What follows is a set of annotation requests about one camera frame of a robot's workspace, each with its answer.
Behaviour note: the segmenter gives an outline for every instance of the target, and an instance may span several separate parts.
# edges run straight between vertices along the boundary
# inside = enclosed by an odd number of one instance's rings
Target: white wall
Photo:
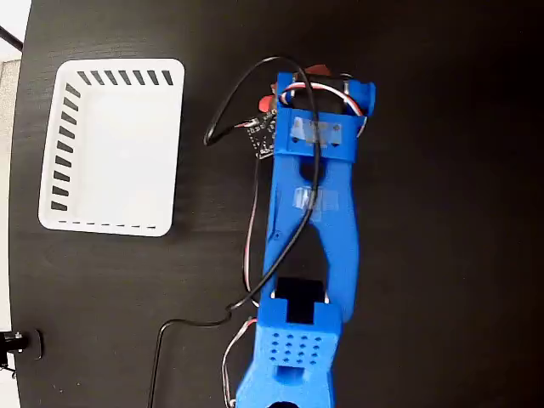
[[[0,0],[0,26],[24,41],[30,9],[31,0]],[[20,52],[0,40],[0,62],[19,59]]]
[[[20,61],[0,62],[0,332],[11,330],[8,278],[9,158],[19,69]],[[9,366],[14,367],[11,354]],[[0,371],[0,406],[19,408],[17,382],[8,371]]]

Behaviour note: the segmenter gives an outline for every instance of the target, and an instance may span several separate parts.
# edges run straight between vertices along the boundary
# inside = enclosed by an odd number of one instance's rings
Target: dark wooden tabletop
[[[241,295],[251,146],[201,139],[237,77],[275,53],[378,90],[354,167],[362,259],[334,365],[337,406],[542,406],[542,9],[475,3],[34,0],[15,115],[9,273],[14,327],[39,328],[46,354],[18,359],[21,407],[144,408],[159,325],[217,318]],[[172,230],[44,229],[37,203],[56,70],[132,57],[186,69]],[[254,113],[281,68],[257,73],[226,121]],[[261,198],[253,265],[264,247]],[[297,256],[317,267],[303,246]],[[221,355],[251,312],[215,330],[171,331],[157,406],[222,406]],[[235,383],[251,351],[248,336],[232,355]]]

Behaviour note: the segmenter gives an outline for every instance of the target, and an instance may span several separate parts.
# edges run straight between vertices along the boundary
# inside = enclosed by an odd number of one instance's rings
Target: white wire
[[[223,354],[223,360],[221,361],[221,375],[223,378],[223,397],[224,397],[224,404],[226,408],[234,408],[236,399],[230,398],[230,381],[229,381],[229,371],[227,369],[227,357],[229,356],[229,352],[232,349],[232,347],[236,344],[238,340],[241,339],[241,337],[244,335],[245,332],[247,332],[247,329],[249,326],[251,326],[253,323],[256,323],[257,319],[254,317],[248,318],[243,325],[241,325],[240,330],[236,333],[236,335],[232,338],[229,345],[227,346],[227,349],[224,351]]]
[[[252,128],[253,126],[256,126],[256,125],[258,125],[258,119],[254,117],[249,122],[238,123],[237,125],[235,125],[235,128]]]
[[[333,87],[330,87],[329,85],[325,85],[324,83],[311,82],[310,85],[314,89],[322,89],[322,90],[331,92],[331,93],[335,94],[336,96],[342,98],[344,100],[344,102],[346,104],[348,104],[349,107],[351,107],[353,112],[355,112],[355,115],[363,116],[363,112],[362,112],[361,108],[357,105],[357,102],[355,102],[355,100],[353,98],[351,98],[349,95],[346,95],[345,93],[340,92],[339,90],[337,90],[337,89],[335,89]],[[286,100],[286,95],[287,95],[288,92],[290,92],[290,91],[292,91],[292,90],[294,90],[296,88],[306,88],[306,85],[304,84],[304,82],[294,82],[291,85],[289,85],[280,95],[280,99],[281,99],[281,102],[283,104],[289,105],[287,103],[287,100]]]
[[[249,281],[249,258],[250,248],[252,242],[253,223],[255,221],[255,213],[257,212],[257,198],[258,198],[258,183],[255,184],[255,194],[253,196],[252,215],[249,218],[249,227],[247,228],[246,246],[244,249],[244,284],[248,292],[252,291],[252,287]],[[253,305],[258,308],[258,302],[252,299]]]

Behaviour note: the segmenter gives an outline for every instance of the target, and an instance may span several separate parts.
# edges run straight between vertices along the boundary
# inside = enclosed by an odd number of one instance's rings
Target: black clamp
[[[0,371],[11,371],[15,378],[15,369],[8,367],[8,353],[34,354],[34,360],[41,360],[43,356],[42,333],[38,330],[29,332],[0,331]]]

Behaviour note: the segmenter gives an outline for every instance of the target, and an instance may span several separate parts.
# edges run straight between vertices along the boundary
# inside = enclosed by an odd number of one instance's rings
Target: hole pattern
[[[78,74],[85,83],[89,82],[88,77],[85,75],[84,72],[78,72]],[[71,109],[72,114],[73,112],[76,112],[77,114],[77,112],[79,111],[78,105],[74,102],[74,99],[78,99],[78,98],[81,98],[81,94],[79,93],[79,91],[75,89],[72,85],[67,83],[65,85],[65,96],[63,98],[63,105]],[[76,118],[68,114],[64,110],[62,111],[60,115],[60,119],[67,123],[70,123],[73,126],[77,125]],[[66,167],[66,169],[61,170],[60,168],[57,167],[57,169],[53,170],[53,179],[62,181],[64,183],[70,183],[70,176],[69,176],[70,171],[68,171],[68,169],[72,167],[72,163],[71,161],[67,160],[63,156],[66,153],[72,154],[74,152],[74,148],[71,146],[69,139],[75,139],[76,135],[71,130],[68,130],[66,127],[59,126],[59,137],[61,136],[65,136],[68,139],[57,140],[56,148],[58,153],[54,158],[54,162],[56,165]],[[67,189],[67,185],[68,184],[62,184],[62,187],[60,187],[59,185],[53,185],[51,189],[52,195],[58,196],[58,197],[68,197],[70,195],[70,192]],[[51,208],[54,210],[60,210],[60,211],[68,210],[68,206],[65,203],[63,204],[55,200],[51,201]],[[59,222],[63,224],[68,223],[68,221],[66,220],[60,220]]]
[[[272,336],[277,339],[281,335],[280,335],[280,333],[273,333]],[[294,337],[295,336],[293,334],[285,335],[285,338],[290,339],[290,340],[293,339]],[[302,335],[302,336],[300,336],[300,339],[303,340],[304,342],[306,342],[306,341],[309,340],[309,336],[308,335]],[[315,343],[318,343],[321,340],[322,340],[321,337],[314,337]],[[285,348],[283,350],[281,350],[281,349],[277,348],[280,345],[280,342],[277,341],[277,340],[274,340],[272,342],[272,346],[274,346],[274,347],[270,350],[270,353],[271,354],[278,354],[278,353],[282,352],[285,355],[285,358],[282,359],[284,363],[289,362],[289,357],[287,357],[287,356],[291,356],[292,354],[295,354],[297,356],[297,359],[293,360],[293,362],[296,361],[297,364],[303,364],[304,363],[303,357],[306,355],[303,350],[306,349],[307,347],[311,347],[313,349],[313,351],[312,351],[311,354],[308,354],[308,356],[310,356],[310,358],[311,358],[311,359],[309,359],[308,363],[311,364],[312,366],[314,366],[314,365],[317,364],[317,359],[319,357],[316,350],[320,349],[320,346],[318,344],[315,344],[315,343],[314,344],[300,343],[298,345],[298,347],[299,347],[298,350],[291,351],[290,348],[293,347],[292,342],[286,342],[285,343]],[[272,356],[270,358],[270,360],[276,361],[276,358],[274,356]]]
[[[147,76],[151,80],[151,83],[153,85],[160,85],[161,81],[166,81],[166,84],[169,86],[173,86],[173,79],[172,74],[169,70],[162,70],[160,73],[162,74],[162,77],[164,77],[164,80],[159,79],[160,74],[158,74],[159,71],[154,70],[147,70],[145,73],[147,73]],[[131,81],[129,75],[125,70],[119,70],[119,71],[90,71],[90,72],[84,72],[84,71],[78,71],[77,74],[79,77],[87,84],[88,86],[96,85],[89,78],[93,78],[99,85],[105,85],[105,80],[111,82],[113,85],[122,85],[124,82],[125,85],[134,85],[135,82]],[[117,81],[116,74],[119,74],[119,76],[122,79],[122,82]],[[136,78],[136,82],[140,85],[145,85],[144,76],[142,75],[142,71],[140,70],[134,70],[133,75]],[[74,96],[77,96],[78,98],[81,98],[81,94],[76,91],[70,84],[66,84],[66,91],[70,92]]]
[[[52,201],[51,202],[51,208],[54,209],[54,210],[61,210],[61,211],[66,211],[67,208],[66,208],[66,205],[64,204],[60,204],[58,202],[55,202],[55,201]],[[60,224],[81,224],[81,221],[66,221],[65,219],[61,219],[60,221],[57,221],[57,223],[60,223]],[[102,224],[102,223],[85,223],[86,225],[102,225],[104,227],[108,227],[108,226],[113,226],[113,224]],[[126,227],[125,224],[117,224],[115,225],[116,227]],[[134,226],[133,228],[149,228],[149,229],[155,229],[156,226],[153,225],[153,226],[150,226],[150,227],[140,227],[140,226]]]

